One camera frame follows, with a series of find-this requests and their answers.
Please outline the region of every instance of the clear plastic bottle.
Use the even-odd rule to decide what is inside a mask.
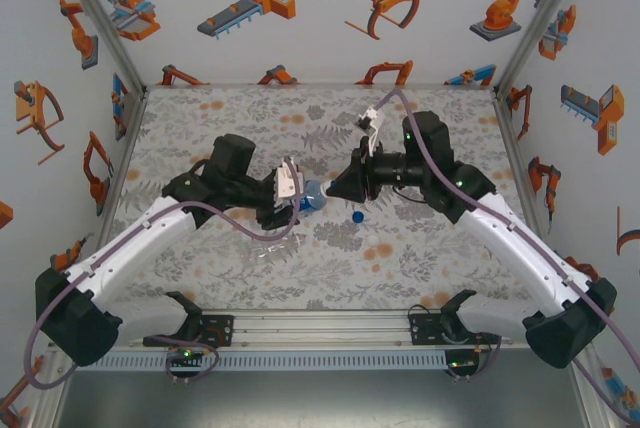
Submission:
[[[322,210],[327,205],[327,188],[331,182],[307,180],[304,184],[304,198],[300,202],[300,217]]]

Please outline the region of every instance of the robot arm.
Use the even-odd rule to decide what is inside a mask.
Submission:
[[[263,180],[249,177],[254,149],[251,141],[240,136],[218,137],[211,159],[171,180],[162,196],[109,244],[63,273],[54,268],[43,272],[36,280],[38,317],[69,285],[77,286],[53,309],[42,331],[79,366],[95,363],[116,343],[144,336],[195,340],[201,310],[180,293],[144,302],[115,299],[162,251],[213,216],[199,206],[182,207],[182,202],[200,202],[219,211],[254,208],[264,229],[289,223],[294,209],[283,201],[296,196],[293,175],[298,179],[299,175],[285,165],[286,169],[273,170]]]
[[[358,126],[375,125],[377,112],[369,109]],[[565,263],[521,221],[496,192],[491,181],[476,167],[454,160],[447,126],[433,112],[415,113],[419,133],[408,118],[402,127],[405,153],[385,153],[382,144],[370,151],[369,137],[353,150],[349,167],[327,189],[328,196],[357,203],[377,198],[382,186],[415,186],[434,210],[480,239],[515,271],[532,297],[531,303],[493,300],[465,290],[442,307],[443,330],[453,341],[472,333],[489,332],[529,343],[533,351],[552,366],[566,366],[600,331],[604,322],[553,269],[559,264],[573,281],[606,313],[610,314],[615,288],[604,278],[591,280]],[[417,144],[421,137],[434,162],[459,190],[510,221],[477,209],[449,191],[433,173]],[[541,248],[534,249],[518,232]]]

